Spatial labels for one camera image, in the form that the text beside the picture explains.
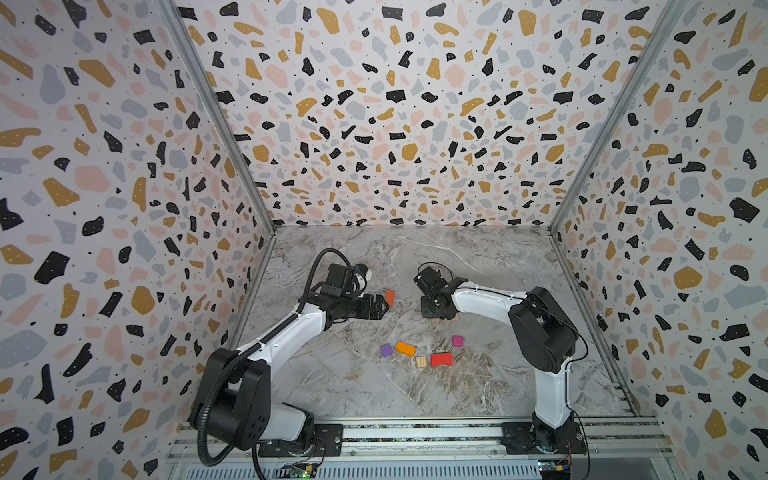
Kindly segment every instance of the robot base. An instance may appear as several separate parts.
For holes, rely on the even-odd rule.
[[[507,449],[507,455],[539,455],[541,453],[568,453],[568,443],[571,453],[586,453],[578,424],[574,414],[559,428],[553,429],[533,415],[533,422],[504,422],[502,423],[502,445]]]

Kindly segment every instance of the enclosure wall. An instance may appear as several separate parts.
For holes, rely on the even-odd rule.
[[[690,478],[768,470],[766,8],[690,2],[556,233]]]
[[[178,5],[277,224],[542,225],[666,2]]]
[[[264,233],[154,3],[0,14],[0,475],[158,478]]]

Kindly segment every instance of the orange cube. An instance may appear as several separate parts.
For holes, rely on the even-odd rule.
[[[409,345],[408,343],[397,342],[397,345],[395,345],[395,351],[413,358],[413,356],[416,354],[416,347]]]

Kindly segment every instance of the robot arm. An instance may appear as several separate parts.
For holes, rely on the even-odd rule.
[[[542,450],[557,450],[575,425],[567,402],[567,375],[578,333],[552,295],[541,287],[509,292],[466,278],[446,281],[430,266],[419,271],[413,281],[424,294],[425,318],[449,319],[457,312],[467,312],[512,326],[523,356],[535,368],[537,445]]]

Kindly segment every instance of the black mounting plate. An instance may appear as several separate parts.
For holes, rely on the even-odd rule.
[[[344,425],[341,423],[316,423],[315,435],[313,441],[315,442],[315,450],[312,454],[312,458],[326,457],[338,457],[341,456],[341,442],[344,440]],[[259,457],[261,458],[286,458],[291,457],[287,450],[281,449],[276,445],[269,445],[267,443],[259,444]]]
[[[571,453],[587,453],[587,446],[584,440],[579,440],[577,435],[581,430],[577,427],[570,429],[567,440],[571,443]],[[536,448],[535,436],[533,433],[533,422],[504,422],[502,423],[502,445],[507,449],[507,455],[541,455],[542,452]],[[564,447],[562,452],[568,453],[568,447]]]

